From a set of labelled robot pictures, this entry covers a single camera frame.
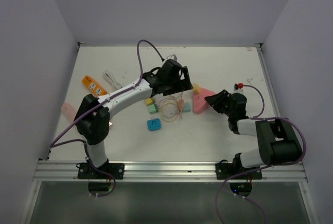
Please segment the pink power strip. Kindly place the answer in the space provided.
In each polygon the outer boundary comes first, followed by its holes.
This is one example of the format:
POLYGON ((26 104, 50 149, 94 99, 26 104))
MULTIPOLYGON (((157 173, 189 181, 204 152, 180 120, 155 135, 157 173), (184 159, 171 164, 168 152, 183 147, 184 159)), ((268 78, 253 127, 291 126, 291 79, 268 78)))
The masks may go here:
POLYGON ((76 110, 74 109, 74 107, 71 104, 64 103, 61 107, 61 112, 64 114, 64 116, 68 120, 74 121, 75 116, 76 116, 76 110))
POLYGON ((204 112, 210 105, 205 100, 205 97, 215 95, 215 92, 207 90, 205 88, 200 89, 200 93, 193 94, 193 111, 196 114, 201 114, 204 112))

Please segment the yellow cube plug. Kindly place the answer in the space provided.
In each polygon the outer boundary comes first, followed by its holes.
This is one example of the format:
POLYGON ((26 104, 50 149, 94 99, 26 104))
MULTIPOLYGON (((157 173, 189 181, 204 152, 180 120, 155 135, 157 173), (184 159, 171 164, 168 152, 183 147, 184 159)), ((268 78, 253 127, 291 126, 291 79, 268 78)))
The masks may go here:
POLYGON ((201 87, 197 83, 193 83, 193 89, 194 94, 200 94, 201 93, 201 87))

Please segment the yellow USB charger plug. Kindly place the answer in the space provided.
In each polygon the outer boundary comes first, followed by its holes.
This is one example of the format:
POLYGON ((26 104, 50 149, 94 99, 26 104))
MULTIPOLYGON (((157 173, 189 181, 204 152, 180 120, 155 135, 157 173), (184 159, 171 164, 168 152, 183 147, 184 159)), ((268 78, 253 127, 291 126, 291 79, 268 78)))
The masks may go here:
POLYGON ((155 99, 153 97, 145 99, 145 104, 147 106, 153 105, 155 103, 155 99))

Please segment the teal round plug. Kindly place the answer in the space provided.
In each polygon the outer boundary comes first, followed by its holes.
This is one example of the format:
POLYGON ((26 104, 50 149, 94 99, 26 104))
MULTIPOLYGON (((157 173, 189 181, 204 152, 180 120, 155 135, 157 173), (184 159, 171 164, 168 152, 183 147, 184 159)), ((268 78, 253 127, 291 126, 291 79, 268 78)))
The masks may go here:
POLYGON ((191 112, 190 102, 185 102, 183 112, 184 112, 184 113, 191 112))

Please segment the green USB charger plug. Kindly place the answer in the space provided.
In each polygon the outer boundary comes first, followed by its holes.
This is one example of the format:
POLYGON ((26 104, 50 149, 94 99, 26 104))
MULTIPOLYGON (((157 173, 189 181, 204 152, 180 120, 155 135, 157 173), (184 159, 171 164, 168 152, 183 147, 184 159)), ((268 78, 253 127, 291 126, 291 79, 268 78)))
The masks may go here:
POLYGON ((160 110, 160 106, 157 104, 151 104, 148 106, 148 111, 151 115, 158 113, 159 110, 160 110))

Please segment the blue plug adapter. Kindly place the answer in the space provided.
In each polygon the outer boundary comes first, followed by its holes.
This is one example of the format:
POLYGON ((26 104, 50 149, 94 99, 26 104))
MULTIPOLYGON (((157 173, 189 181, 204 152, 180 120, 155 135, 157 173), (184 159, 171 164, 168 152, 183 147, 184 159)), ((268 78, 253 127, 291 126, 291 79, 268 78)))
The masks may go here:
POLYGON ((157 131, 160 130, 161 128, 162 128, 162 123, 160 118, 147 120, 147 129, 149 131, 157 131))

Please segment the orange USB charger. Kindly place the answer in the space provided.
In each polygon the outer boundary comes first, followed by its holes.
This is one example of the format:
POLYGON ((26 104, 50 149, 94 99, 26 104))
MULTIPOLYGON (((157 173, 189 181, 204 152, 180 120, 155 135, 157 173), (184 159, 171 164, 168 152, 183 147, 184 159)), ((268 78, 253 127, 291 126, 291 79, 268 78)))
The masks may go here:
POLYGON ((95 96, 102 96, 107 95, 108 92, 98 83, 96 82, 92 77, 85 76, 82 79, 82 84, 95 96))

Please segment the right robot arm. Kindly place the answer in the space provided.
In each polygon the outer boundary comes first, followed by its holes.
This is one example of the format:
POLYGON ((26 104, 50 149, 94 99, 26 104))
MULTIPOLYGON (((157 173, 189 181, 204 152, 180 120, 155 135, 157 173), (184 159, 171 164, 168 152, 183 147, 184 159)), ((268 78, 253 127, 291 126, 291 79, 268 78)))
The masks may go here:
POLYGON ((255 149, 234 156, 232 173, 236 178, 244 178, 252 168, 295 164, 304 157, 306 149, 301 146, 293 124, 282 118, 248 117, 243 93, 223 90, 205 100, 217 113, 228 117, 231 132, 257 139, 255 149))

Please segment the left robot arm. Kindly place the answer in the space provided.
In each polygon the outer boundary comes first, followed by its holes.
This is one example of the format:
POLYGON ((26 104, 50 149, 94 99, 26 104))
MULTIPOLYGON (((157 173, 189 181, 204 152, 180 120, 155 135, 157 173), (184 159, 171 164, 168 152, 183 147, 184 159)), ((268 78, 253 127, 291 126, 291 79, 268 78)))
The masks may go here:
POLYGON ((166 60, 161 67, 142 73, 133 83, 120 90, 83 98, 74 119, 79 134, 87 142, 89 171, 100 179, 107 175, 108 158, 104 140, 109 134, 109 121, 120 111, 155 95, 173 95, 193 88, 188 68, 175 60, 166 60))

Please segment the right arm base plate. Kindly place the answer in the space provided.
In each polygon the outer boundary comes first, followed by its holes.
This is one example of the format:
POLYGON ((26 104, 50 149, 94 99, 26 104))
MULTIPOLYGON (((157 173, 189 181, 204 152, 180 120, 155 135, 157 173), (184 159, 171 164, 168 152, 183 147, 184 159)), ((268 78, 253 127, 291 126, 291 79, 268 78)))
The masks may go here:
POLYGON ((261 180, 263 179, 261 171, 249 172, 253 168, 244 168, 238 158, 232 162, 223 159, 215 164, 215 173, 218 180, 226 180, 232 177, 232 180, 261 180))

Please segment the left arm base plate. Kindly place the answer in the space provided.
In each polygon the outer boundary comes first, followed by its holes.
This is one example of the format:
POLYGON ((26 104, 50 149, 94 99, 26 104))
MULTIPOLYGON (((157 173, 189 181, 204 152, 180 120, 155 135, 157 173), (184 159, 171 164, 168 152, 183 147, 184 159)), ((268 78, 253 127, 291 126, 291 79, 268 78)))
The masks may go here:
POLYGON ((112 175, 116 180, 123 179, 124 163, 105 163, 100 168, 94 169, 88 162, 76 164, 78 169, 78 179, 98 180, 110 179, 112 175))

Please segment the aluminium front rail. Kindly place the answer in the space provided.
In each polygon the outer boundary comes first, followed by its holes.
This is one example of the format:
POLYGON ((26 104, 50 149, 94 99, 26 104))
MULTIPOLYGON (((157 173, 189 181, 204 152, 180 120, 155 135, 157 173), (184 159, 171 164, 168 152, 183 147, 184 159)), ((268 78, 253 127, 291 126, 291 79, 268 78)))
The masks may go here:
MULTIPOLYGON (((229 177, 217 162, 163 162, 163 161, 113 161, 109 174, 121 182, 222 182, 229 177)), ((106 176, 79 161, 40 161, 37 164, 34 181, 88 181, 103 182, 106 176)), ((251 175, 241 176, 236 182, 306 182, 302 164, 275 166, 251 175)))

